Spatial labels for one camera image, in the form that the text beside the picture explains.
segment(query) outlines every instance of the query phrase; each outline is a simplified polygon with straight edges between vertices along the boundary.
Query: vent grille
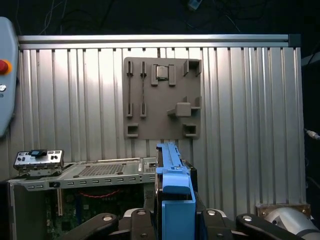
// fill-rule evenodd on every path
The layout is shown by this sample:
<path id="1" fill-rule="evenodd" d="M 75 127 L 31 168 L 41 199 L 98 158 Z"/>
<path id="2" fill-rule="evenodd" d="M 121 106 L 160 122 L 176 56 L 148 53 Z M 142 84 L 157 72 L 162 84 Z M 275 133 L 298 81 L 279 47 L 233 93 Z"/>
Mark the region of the vent grille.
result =
<path id="1" fill-rule="evenodd" d="M 98 175 L 110 175 L 122 172 L 124 165 L 122 164 L 112 164 L 112 165 L 99 165 L 91 166 L 83 169 L 79 175 L 81 176 L 98 176 Z"/>
<path id="2" fill-rule="evenodd" d="M 155 173 L 156 172 L 156 168 L 155 167 L 150 167 L 145 169 L 144 171 L 145 173 Z"/>

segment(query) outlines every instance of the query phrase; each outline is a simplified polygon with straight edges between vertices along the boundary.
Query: motherboard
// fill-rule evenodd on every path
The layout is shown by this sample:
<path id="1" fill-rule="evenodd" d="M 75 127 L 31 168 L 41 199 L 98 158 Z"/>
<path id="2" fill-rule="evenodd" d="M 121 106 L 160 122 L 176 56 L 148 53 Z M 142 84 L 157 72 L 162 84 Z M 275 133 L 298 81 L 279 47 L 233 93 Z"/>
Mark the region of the motherboard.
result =
<path id="1" fill-rule="evenodd" d="M 71 229 L 101 213 L 121 219 L 129 209 L 143 208 L 144 185 L 118 185 L 49 190 L 45 196 L 48 240 L 56 240 Z"/>

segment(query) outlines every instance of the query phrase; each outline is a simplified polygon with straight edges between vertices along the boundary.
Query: blue plastic part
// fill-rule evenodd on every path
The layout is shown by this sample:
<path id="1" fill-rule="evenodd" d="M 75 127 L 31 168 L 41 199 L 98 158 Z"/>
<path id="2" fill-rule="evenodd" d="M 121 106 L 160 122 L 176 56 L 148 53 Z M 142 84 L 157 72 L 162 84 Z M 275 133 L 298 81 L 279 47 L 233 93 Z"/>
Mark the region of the blue plastic part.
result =
<path id="1" fill-rule="evenodd" d="M 18 69 L 18 38 L 13 24 L 5 17 L 0 17 L 0 60 L 11 63 L 12 71 L 0 75 L 0 138 L 5 134 L 12 119 L 15 108 L 15 95 Z"/>
<path id="2" fill-rule="evenodd" d="M 191 195 L 191 200 L 162 201 L 162 239 L 194 240 L 196 198 L 188 168 L 181 163 L 174 143 L 161 143 L 157 148 L 162 150 L 163 167 L 156 168 L 156 173 L 163 175 L 162 192 Z"/>

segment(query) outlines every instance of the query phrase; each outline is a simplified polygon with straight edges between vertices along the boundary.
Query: metal bracket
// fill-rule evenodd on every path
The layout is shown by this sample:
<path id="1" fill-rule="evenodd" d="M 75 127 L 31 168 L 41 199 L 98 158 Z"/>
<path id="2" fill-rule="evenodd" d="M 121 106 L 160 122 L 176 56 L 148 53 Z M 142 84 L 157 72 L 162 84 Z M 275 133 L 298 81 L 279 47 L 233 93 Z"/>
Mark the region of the metal bracket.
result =
<path id="1" fill-rule="evenodd" d="M 311 216 L 311 208 L 310 208 L 310 205 L 307 203 L 306 204 L 257 204 L 256 212 L 258 217 L 265 218 L 273 210 L 276 210 L 279 208 L 293 208 L 303 213 L 308 218 L 310 218 Z"/>

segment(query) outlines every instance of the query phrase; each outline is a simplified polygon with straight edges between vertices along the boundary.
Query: gray pegboard panel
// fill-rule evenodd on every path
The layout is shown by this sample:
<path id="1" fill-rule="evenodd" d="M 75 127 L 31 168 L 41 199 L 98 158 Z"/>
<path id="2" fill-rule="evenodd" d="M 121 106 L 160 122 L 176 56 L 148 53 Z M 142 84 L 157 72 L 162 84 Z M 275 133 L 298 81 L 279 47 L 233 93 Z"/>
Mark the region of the gray pegboard panel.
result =
<path id="1" fill-rule="evenodd" d="M 199 138 L 201 60 L 127 57 L 123 69 L 125 137 Z"/>

